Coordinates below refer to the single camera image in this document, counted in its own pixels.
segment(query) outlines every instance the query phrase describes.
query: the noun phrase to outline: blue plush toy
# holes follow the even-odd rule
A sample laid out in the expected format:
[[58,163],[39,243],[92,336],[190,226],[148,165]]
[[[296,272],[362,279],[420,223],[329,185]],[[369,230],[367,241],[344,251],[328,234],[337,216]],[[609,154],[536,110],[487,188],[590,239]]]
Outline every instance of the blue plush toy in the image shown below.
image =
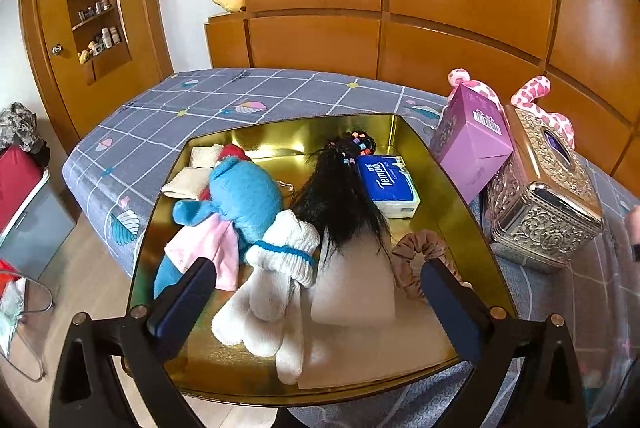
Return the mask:
[[[198,225],[213,213],[233,222],[238,233],[238,249],[244,254],[249,245],[261,240],[264,232],[282,210],[282,196],[269,173],[250,161],[227,157],[211,170],[209,201],[178,201],[174,221]],[[168,285],[176,283],[181,273],[165,256],[158,268],[154,297]]]

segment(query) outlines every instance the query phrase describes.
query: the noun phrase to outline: gray storage bin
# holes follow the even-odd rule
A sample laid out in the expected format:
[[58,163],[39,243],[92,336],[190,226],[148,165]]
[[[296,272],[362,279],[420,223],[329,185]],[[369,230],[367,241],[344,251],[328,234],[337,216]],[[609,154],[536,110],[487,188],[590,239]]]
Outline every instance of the gray storage bin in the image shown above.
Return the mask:
[[0,258],[37,279],[75,225],[51,190],[45,170],[0,234]]

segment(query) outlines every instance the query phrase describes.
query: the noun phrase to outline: wooden floor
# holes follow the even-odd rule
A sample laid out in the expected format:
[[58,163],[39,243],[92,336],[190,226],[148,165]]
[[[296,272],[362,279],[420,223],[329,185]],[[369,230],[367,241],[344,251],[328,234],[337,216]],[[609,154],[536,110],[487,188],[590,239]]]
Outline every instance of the wooden floor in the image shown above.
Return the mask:
[[[2,358],[0,370],[27,415],[38,428],[46,428],[49,426],[50,394],[71,318],[78,311],[86,311],[95,319],[122,316],[126,310],[130,281],[108,254],[84,215],[80,216],[75,229],[40,280],[52,290],[56,306],[52,313],[32,316],[20,328],[32,341],[35,350],[44,355],[47,375],[34,384]],[[30,290],[29,308],[37,307],[43,298],[42,294]],[[20,368],[36,375],[33,356],[20,339],[14,341],[11,356]],[[122,372],[119,361],[116,368],[138,423],[143,428],[155,427],[133,380]],[[203,423],[212,428],[269,427],[276,415],[275,408],[231,406],[192,398],[187,398],[187,401]]]

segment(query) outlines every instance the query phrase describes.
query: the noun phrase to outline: blue stripe on sock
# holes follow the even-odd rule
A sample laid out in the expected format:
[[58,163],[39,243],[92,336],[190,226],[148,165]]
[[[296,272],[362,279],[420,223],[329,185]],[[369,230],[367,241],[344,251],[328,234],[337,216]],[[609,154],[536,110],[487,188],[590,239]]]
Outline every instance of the blue stripe on sock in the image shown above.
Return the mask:
[[313,257],[306,254],[304,251],[302,251],[302,249],[295,249],[293,247],[289,247],[288,245],[273,245],[272,243],[265,242],[263,240],[258,240],[255,245],[273,253],[292,254],[293,256],[300,257],[302,258],[302,260],[309,262],[309,264],[311,265],[316,263]]

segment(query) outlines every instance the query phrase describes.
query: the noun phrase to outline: bed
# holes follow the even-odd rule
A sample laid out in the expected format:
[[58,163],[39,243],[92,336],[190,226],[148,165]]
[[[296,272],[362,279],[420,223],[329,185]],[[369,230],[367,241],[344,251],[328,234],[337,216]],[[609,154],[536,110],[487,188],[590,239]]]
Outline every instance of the bed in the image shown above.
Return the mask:
[[[127,275],[154,202],[184,143],[223,129],[294,117],[394,112],[428,144],[446,99],[412,88],[349,75],[264,68],[182,72],[124,104],[76,146],[63,167],[67,186]],[[604,233],[570,268],[552,277],[498,258],[521,318],[566,319],[572,333],[592,422],[610,407],[640,332],[640,279],[623,216],[638,203],[630,192],[584,161],[603,202]],[[478,199],[470,206],[479,220]],[[461,363],[429,379],[372,398],[292,409],[313,426],[429,426],[470,367]],[[487,419],[495,425],[513,389],[514,361]]]

